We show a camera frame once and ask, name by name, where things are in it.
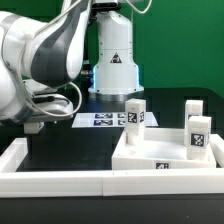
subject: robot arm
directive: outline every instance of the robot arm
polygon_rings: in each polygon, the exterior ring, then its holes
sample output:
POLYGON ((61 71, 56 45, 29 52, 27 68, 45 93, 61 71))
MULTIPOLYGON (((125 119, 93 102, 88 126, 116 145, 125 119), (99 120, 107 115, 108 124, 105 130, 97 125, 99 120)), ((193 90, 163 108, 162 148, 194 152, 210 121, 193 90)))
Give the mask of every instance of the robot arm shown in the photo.
MULTIPOLYGON (((62 10, 73 3, 75 0, 65 0, 62 10)), ((16 72, 19 56, 26 44, 23 74, 50 87, 59 87, 72 81, 82 66, 90 10, 91 1, 82 0, 67 15, 41 32, 38 31, 45 27, 45 23, 13 14, 5 17, 0 26, 9 27, 2 49, 8 69, 16 72)))
MULTIPOLYGON (((75 2, 76 0, 64 0, 62 13, 75 2)), ((75 8, 50 26, 12 13, 0 12, 1 123, 23 124, 38 114, 27 103, 19 85, 16 73, 20 63, 21 74, 50 87, 65 85, 79 74, 91 5, 91 0, 80 1, 75 8)), ((60 111, 62 104, 66 104, 65 113, 72 111, 71 104, 66 100, 50 108, 53 112, 58 108, 60 111)), ((49 102, 41 105, 46 109, 49 102)))

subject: warning label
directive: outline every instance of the warning label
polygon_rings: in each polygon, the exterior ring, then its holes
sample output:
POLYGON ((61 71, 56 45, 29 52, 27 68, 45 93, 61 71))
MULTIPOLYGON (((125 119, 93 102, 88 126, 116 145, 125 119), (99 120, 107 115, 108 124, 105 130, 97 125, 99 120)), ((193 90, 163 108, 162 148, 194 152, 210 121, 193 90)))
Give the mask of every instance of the warning label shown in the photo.
POLYGON ((112 58, 112 60, 110 61, 110 63, 122 63, 118 53, 116 52, 116 54, 114 55, 114 57, 112 58))

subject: white tray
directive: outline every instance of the white tray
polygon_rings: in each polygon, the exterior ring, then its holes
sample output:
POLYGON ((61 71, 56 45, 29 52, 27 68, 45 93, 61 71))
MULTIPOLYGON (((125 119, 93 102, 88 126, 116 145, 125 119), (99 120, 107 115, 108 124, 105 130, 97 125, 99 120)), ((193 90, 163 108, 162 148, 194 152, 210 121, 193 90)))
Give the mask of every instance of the white tray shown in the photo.
MULTIPOLYGON (((210 143, 224 164, 224 141, 211 135, 210 143)), ((222 168, 15 172, 26 154, 26 139, 15 139, 1 155, 0 197, 224 193, 222 168)))
POLYGON ((215 168, 209 145, 207 159, 188 160, 183 129, 146 128, 144 141, 126 144, 124 131, 112 156, 113 170, 215 168))

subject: green wall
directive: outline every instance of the green wall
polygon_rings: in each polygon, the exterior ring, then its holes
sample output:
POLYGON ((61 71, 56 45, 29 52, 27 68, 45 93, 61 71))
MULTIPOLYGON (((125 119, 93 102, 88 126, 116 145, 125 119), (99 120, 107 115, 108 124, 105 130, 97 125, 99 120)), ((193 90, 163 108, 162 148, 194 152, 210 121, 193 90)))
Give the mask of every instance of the green wall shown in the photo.
MULTIPOLYGON (((62 0, 0 0, 0 9, 49 21, 62 0)), ((147 1, 136 4, 141 9, 147 1)), ((124 5, 121 14, 131 18, 124 5)), ((204 87, 224 97, 224 0, 153 0, 146 15, 134 13, 134 59, 145 87, 204 87)), ((97 28, 87 32, 92 64, 97 28)))

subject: black table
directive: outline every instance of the black table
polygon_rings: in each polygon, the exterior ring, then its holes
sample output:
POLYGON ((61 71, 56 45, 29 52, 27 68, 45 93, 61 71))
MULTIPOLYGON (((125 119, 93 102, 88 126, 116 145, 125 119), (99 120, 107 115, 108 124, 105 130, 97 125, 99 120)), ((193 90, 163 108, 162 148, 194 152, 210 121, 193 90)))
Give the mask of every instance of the black table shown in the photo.
MULTIPOLYGON (((73 90, 61 90, 76 103, 73 90)), ((163 128, 184 127, 187 99, 204 102, 212 133, 224 136, 224 99, 208 89, 146 89, 147 111, 163 128)), ((103 102, 84 94, 79 112, 123 112, 122 102, 103 102)), ((29 153, 17 172, 110 170, 123 128, 71 128, 73 120, 47 123, 26 136, 29 153)), ((23 127, 1 127, 1 150, 23 127)), ((224 194, 0 199, 2 223, 223 223, 224 194)))

